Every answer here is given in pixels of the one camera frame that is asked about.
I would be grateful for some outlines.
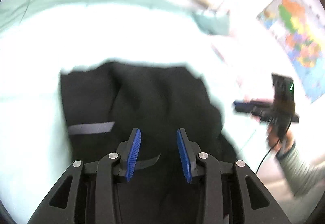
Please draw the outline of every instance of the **metal screw head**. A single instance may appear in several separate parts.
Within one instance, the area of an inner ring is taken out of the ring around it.
[[[117,152],[112,152],[109,154],[108,157],[110,157],[111,159],[116,159],[119,156],[119,154]]]
[[[80,165],[82,164],[81,161],[77,160],[77,161],[74,161],[74,163],[72,164],[74,167],[79,167]]]
[[[242,161],[242,160],[238,160],[238,161],[236,161],[236,165],[239,166],[239,167],[244,167],[245,166],[245,162]]]
[[[199,153],[199,157],[200,157],[201,159],[206,159],[206,158],[208,157],[208,154],[205,153],[205,152],[201,152],[201,153]]]

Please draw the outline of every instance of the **black cable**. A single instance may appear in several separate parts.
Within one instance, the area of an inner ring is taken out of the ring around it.
[[[270,153],[270,151],[278,144],[280,142],[280,139],[277,141],[277,143],[276,144],[274,144],[270,149],[269,149],[269,151],[268,151],[268,153],[264,156],[264,158],[262,159],[262,161],[261,161],[261,163],[260,163],[260,165],[258,166],[258,168],[257,168],[257,170],[256,170],[256,175],[257,175],[257,172],[258,172],[258,170],[260,169],[260,167],[261,167],[261,165],[262,165],[262,163],[263,163],[263,161],[265,160],[265,158],[267,157],[267,155],[269,155],[269,153]]]

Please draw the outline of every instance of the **colorful map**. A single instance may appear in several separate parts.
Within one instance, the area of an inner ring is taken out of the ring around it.
[[[325,93],[325,28],[302,0],[273,0],[257,19],[287,53],[311,103]]]

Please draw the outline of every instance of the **reflective strip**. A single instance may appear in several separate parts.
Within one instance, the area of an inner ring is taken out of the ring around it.
[[[113,125],[114,122],[72,125],[68,128],[68,133],[69,135],[84,135],[110,132]]]

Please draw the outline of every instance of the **gray sleeve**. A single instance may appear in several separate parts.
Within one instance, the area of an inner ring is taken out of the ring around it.
[[[325,177],[325,167],[317,168],[307,164],[301,159],[295,143],[282,157],[277,155],[277,159],[295,196],[307,194]]]

